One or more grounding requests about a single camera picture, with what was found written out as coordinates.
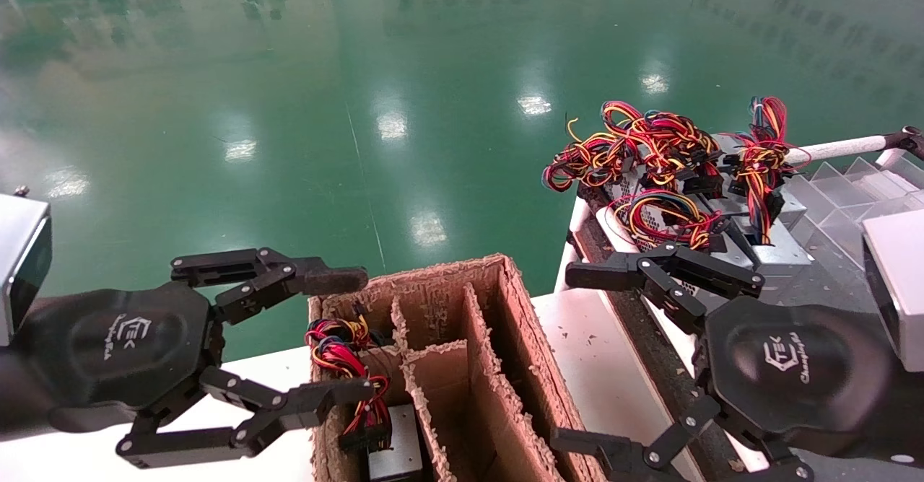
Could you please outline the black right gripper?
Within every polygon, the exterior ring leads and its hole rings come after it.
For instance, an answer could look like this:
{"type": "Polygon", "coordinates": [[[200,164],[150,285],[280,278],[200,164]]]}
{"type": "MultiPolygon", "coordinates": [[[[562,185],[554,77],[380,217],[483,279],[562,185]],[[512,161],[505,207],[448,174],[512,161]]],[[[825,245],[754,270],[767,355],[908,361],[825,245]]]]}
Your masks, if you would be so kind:
{"type": "Polygon", "coordinates": [[[811,466],[767,442],[834,458],[922,460],[922,374],[905,370],[877,315],[765,304],[753,299],[764,286],[759,273],[672,243],[570,263],[565,284],[640,292],[684,333],[703,334],[706,386],[718,399],[698,389],[681,419],[648,446],[552,429],[552,449],[594,456],[609,481],[686,480],[674,458],[722,410],[725,429],[743,444],[758,442],[768,458],[768,468],[726,481],[814,480],[811,466]],[[684,284],[732,301],[707,314],[684,284]]]}

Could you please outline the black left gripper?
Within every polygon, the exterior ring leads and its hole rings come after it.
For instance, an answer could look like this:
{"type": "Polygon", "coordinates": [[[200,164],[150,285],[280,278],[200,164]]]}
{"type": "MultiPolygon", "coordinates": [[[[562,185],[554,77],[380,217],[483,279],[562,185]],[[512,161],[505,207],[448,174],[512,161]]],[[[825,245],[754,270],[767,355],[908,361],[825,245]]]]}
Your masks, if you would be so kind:
{"type": "Polygon", "coordinates": [[[297,295],[358,292],[369,281],[363,266],[330,268],[319,256],[264,247],[179,256],[171,279],[183,283],[34,302],[19,329],[19,433],[89,433],[134,420],[116,454],[142,470],[175,468],[255,457],[284,433],[323,425],[334,406],[374,395],[363,377],[282,393],[217,368],[214,314],[235,325],[297,295]],[[225,284],[212,308],[191,289],[225,284]],[[205,396],[251,416],[235,427],[158,432],[205,396]]]}

